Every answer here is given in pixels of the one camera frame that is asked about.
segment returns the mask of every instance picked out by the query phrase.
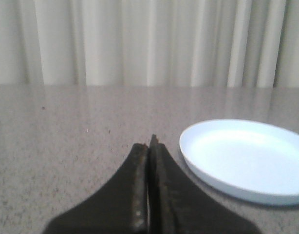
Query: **speckled countertop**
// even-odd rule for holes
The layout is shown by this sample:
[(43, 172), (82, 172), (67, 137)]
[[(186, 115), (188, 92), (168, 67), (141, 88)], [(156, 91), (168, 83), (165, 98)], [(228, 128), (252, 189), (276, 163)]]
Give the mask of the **speckled countertop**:
[(299, 206), (224, 195), (198, 180), (180, 133), (214, 118), (243, 118), (299, 133), (299, 89), (0, 85), (0, 234), (38, 234), (98, 190), (133, 143), (157, 134), (188, 176), (265, 234), (299, 234)]

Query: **curtain fold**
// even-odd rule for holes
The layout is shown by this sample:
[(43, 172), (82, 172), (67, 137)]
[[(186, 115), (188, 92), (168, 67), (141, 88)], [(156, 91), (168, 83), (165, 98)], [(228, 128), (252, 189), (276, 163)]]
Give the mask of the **curtain fold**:
[(0, 0), (0, 83), (299, 87), (299, 0)]

